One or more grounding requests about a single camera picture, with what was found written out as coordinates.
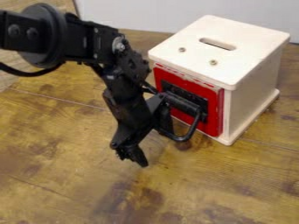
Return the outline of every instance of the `wooden table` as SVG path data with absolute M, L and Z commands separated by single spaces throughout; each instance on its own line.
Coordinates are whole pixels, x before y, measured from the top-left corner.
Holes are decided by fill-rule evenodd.
M 144 56 L 170 36 L 124 32 Z M 107 148 L 116 122 L 86 67 L 19 79 L 0 94 L 0 223 L 299 223 L 297 45 L 284 50 L 277 86 L 233 146 L 152 131 L 141 169 Z

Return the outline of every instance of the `box lid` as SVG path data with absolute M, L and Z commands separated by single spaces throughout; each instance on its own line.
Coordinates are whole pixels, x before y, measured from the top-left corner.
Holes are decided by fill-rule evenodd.
M 289 34 L 204 16 L 149 52 L 154 62 L 228 90 L 261 65 Z

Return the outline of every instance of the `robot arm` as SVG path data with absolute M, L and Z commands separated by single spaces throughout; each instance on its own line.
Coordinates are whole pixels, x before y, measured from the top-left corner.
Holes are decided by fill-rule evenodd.
M 109 146 L 121 160 L 128 158 L 148 166 L 138 143 L 150 130 L 174 141 L 186 141 L 198 122 L 205 122 L 201 106 L 170 91 L 157 93 L 145 82 L 150 73 L 148 61 L 132 50 L 117 29 L 81 21 L 45 3 L 29 6 L 19 14 L 0 11 L 0 48 L 17 51 L 25 61 L 42 68 L 25 73 L 0 63 L 0 69 L 18 76 L 43 75 L 65 61 L 93 69 L 106 85 L 102 97 L 117 120 Z M 145 100 L 144 92 L 153 97 Z M 185 136 L 173 134 L 170 107 L 194 117 Z

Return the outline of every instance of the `white wall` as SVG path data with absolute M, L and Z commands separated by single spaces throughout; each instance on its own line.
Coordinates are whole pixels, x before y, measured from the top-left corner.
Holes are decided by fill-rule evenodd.
M 133 30 L 177 32 L 210 14 L 292 35 L 299 42 L 299 0 L 75 0 L 86 20 Z

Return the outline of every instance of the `red panel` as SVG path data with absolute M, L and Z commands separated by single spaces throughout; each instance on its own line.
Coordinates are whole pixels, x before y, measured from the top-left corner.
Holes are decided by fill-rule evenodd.
M 222 89 L 213 87 L 210 84 L 204 83 L 200 80 L 196 80 L 200 84 L 184 80 L 184 74 L 170 71 L 169 69 L 165 71 L 165 69 L 160 68 L 160 65 L 157 66 L 158 67 L 153 68 L 153 77 L 154 85 L 160 92 L 162 90 L 161 80 L 164 80 L 208 100 L 208 120 L 205 123 L 198 124 L 197 130 L 201 130 L 212 137 L 217 137 L 222 129 Z M 189 115 L 185 115 L 176 108 L 172 109 L 172 116 L 185 123 L 192 124 L 193 118 Z

